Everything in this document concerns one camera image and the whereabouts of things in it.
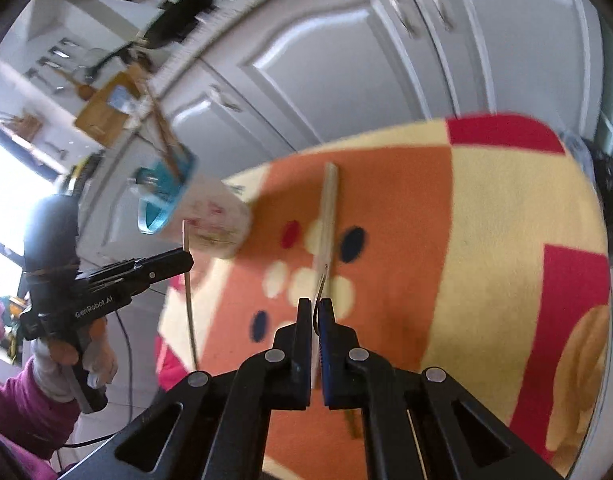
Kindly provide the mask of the magenta sleeved forearm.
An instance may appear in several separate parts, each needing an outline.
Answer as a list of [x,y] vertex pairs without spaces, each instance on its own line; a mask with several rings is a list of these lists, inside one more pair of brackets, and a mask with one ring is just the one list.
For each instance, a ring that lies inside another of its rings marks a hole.
[[19,479],[57,479],[52,454],[71,436],[78,402],[58,402],[37,385],[35,361],[0,385],[0,467]]

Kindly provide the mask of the gloved left hand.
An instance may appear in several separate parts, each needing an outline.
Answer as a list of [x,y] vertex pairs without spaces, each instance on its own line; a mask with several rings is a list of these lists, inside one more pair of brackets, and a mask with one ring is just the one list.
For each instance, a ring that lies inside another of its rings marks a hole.
[[81,363],[88,373],[87,385],[101,389],[113,382],[119,364],[116,352],[108,341],[107,319],[98,318],[88,327],[90,342],[82,358],[72,344],[56,340],[38,338],[31,342],[33,352],[33,377],[49,399],[58,403],[68,403],[75,395],[68,384],[64,371],[68,366]]

